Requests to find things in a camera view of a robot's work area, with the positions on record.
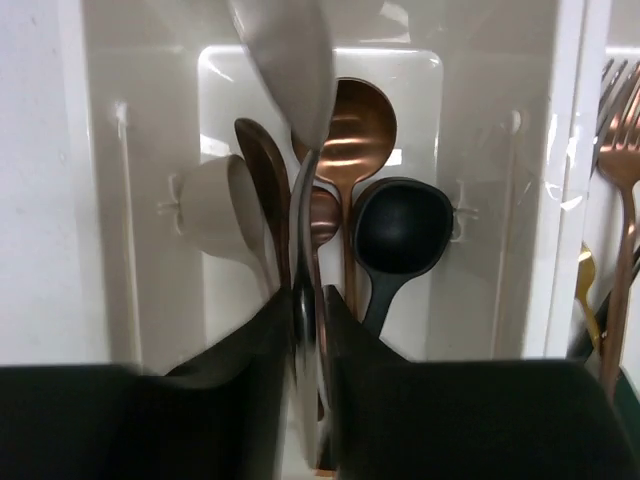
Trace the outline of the black round spoon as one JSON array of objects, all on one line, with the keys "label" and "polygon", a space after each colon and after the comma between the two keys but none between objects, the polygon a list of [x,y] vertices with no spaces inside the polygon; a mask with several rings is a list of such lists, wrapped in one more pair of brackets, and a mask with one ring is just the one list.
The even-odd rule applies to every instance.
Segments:
[{"label": "black round spoon", "polygon": [[374,337],[403,285],[440,260],[453,220],[454,208],[440,189],[408,177],[377,180],[358,197],[352,245],[371,284],[362,324]]}]

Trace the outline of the brown wooden spoon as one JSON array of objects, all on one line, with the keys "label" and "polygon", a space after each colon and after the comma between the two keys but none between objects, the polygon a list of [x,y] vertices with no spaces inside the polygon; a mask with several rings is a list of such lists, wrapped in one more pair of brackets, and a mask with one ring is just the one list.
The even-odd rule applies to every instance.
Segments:
[{"label": "brown wooden spoon", "polygon": [[289,207],[291,192],[283,156],[271,135],[257,121],[237,118],[234,130],[238,145],[257,194],[262,216],[271,235],[279,283],[271,277],[265,249],[265,227],[259,235],[253,253],[257,258],[257,273],[264,296],[269,299],[279,287],[291,282],[289,256]]}]

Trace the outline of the silver ridged spoon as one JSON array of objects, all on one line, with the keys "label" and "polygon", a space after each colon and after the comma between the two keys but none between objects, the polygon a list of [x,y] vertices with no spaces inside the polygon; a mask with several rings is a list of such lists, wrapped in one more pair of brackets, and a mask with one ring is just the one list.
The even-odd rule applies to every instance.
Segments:
[{"label": "silver ridged spoon", "polygon": [[301,449],[310,467],[319,453],[319,357],[310,227],[316,168],[329,133],[337,78],[333,43],[317,1],[231,1],[235,30],[267,93],[308,152],[291,195],[292,369]]}]

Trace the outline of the thin copper bent fork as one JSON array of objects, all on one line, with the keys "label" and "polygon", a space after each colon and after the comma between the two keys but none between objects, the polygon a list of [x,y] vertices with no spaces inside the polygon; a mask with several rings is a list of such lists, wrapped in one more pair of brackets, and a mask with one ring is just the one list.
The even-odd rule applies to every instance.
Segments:
[{"label": "thin copper bent fork", "polygon": [[619,253],[611,290],[606,336],[601,346],[600,383],[613,400],[620,370],[632,282],[635,248],[636,204],[633,189],[639,182],[639,67],[635,66],[621,91],[618,109],[600,148],[600,173],[619,190],[623,223]]}]

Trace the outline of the small copper ridged spoon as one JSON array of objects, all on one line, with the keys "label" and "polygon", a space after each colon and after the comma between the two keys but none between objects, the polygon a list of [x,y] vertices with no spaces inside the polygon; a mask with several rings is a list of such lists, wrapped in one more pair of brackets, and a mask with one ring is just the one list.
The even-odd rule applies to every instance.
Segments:
[{"label": "small copper ridged spoon", "polygon": [[318,330],[321,330],[324,317],[324,297],[320,278],[318,250],[336,235],[341,222],[341,207],[334,195],[320,186],[314,186],[311,199],[310,226],[312,259],[315,269],[316,326]]}]

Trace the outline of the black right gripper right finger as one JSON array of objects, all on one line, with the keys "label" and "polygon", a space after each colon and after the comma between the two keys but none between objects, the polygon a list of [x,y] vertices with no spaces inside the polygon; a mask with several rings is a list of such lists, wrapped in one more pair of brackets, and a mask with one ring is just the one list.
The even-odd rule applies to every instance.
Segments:
[{"label": "black right gripper right finger", "polygon": [[323,458],[339,479],[364,479],[382,448],[377,444],[394,411],[388,367],[408,361],[358,322],[334,285],[325,286],[326,382],[331,420]]}]

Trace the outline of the black fork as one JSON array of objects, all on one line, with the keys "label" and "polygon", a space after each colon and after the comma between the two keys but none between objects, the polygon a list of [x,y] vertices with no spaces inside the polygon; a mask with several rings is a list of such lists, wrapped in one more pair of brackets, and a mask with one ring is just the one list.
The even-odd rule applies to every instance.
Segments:
[{"label": "black fork", "polygon": [[619,84],[624,79],[629,61],[624,58],[610,58],[606,61],[601,74],[601,93],[598,103],[596,134],[599,135],[604,127],[608,110],[619,90]]}]

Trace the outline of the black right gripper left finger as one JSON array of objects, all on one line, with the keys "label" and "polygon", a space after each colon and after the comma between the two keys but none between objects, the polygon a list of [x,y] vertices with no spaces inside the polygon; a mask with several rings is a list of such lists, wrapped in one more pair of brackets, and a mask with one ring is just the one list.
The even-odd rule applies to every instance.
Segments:
[{"label": "black right gripper left finger", "polygon": [[271,479],[279,468],[291,293],[169,374],[177,386],[175,479]]}]

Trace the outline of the copper round spoon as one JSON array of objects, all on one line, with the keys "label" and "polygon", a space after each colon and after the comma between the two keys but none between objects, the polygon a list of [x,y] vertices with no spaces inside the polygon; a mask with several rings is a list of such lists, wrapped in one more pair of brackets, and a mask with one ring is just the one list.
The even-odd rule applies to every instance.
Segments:
[{"label": "copper round spoon", "polygon": [[357,313],[356,267],[351,246],[352,193],[354,186],[376,174],[393,151],[397,120],[387,96],[375,85],[342,77],[329,135],[316,168],[316,178],[333,185],[342,209],[344,298]]}]

